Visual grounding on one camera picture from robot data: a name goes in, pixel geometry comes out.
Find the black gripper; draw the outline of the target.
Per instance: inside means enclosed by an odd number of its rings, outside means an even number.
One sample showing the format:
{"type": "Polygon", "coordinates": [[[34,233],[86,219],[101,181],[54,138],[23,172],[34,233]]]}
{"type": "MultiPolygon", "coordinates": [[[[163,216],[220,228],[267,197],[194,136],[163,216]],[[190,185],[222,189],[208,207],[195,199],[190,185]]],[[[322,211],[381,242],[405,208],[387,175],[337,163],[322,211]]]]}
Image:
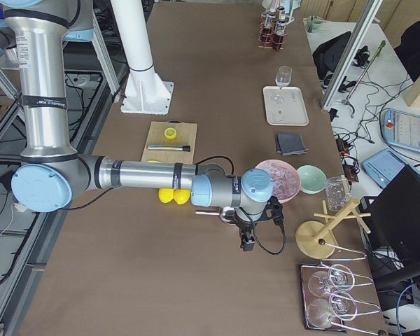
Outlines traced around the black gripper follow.
{"type": "Polygon", "coordinates": [[[255,220],[252,215],[245,211],[242,207],[234,210],[235,225],[239,228],[240,248],[244,251],[252,251],[255,243],[257,243],[262,250],[266,251],[265,247],[256,238],[255,228],[260,222],[266,221],[266,214],[263,211],[255,220]]]}

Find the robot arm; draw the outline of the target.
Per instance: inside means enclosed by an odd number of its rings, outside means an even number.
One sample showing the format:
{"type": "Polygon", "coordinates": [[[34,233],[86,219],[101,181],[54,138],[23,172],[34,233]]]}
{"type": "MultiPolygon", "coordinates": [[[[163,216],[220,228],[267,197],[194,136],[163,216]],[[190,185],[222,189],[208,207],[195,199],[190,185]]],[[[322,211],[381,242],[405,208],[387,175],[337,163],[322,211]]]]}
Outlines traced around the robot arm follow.
{"type": "Polygon", "coordinates": [[[64,80],[64,41],[94,37],[91,1],[4,1],[14,31],[20,68],[27,145],[11,180],[14,196],[32,211],[68,208],[88,190],[123,187],[189,190],[201,207],[230,207],[241,248],[256,244],[256,226],[284,226],[283,208],[272,194],[272,178],[261,169],[228,175],[215,164],[149,163],[80,155],[71,145],[64,80]]]}

